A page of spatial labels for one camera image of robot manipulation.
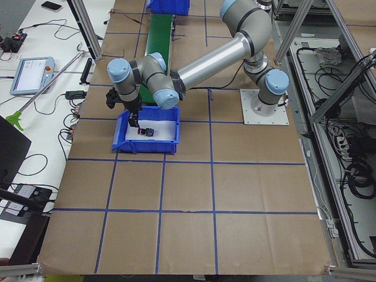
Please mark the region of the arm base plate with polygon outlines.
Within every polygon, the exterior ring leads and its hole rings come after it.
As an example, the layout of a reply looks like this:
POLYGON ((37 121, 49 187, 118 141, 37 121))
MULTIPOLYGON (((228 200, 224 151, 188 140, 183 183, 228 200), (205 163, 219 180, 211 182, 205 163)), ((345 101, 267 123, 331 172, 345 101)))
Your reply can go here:
POLYGON ((240 97, 245 125, 289 125, 286 107, 279 106, 283 98, 275 105, 264 104, 259 99, 258 89, 240 89, 240 97))

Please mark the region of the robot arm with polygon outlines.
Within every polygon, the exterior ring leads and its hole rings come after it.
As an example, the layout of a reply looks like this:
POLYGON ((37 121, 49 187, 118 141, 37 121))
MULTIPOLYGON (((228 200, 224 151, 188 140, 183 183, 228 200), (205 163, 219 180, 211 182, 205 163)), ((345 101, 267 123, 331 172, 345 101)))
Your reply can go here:
POLYGON ((130 62, 123 58, 112 59, 107 66, 113 83, 106 94, 107 107, 112 109, 116 103, 121 103, 130 112, 131 126, 137 127, 142 110, 137 86, 145 83, 158 107, 169 110, 185 98, 187 90, 243 61, 245 74, 259 88, 251 102, 252 111, 262 117, 274 115, 289 86, 289 78, 282 70, 270 66, 263 52, 272 32, 268 13, 254 1, 224 1, 220 17, 232 39, 169 74, 165 73, 167 66, 158 52, 130 62))

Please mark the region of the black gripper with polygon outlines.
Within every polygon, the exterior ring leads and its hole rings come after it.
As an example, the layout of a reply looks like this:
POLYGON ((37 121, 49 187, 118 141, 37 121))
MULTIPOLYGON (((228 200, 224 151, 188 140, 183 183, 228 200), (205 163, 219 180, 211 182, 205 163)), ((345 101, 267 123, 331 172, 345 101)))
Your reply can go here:
POLYGON ((139 126, 139 113, 138 111, 142 110, 142 99, 136 98, 130 102, 122 102, 125 109, 131 112, 131 116, 128 117, 128 123, 130 127, 139 126))

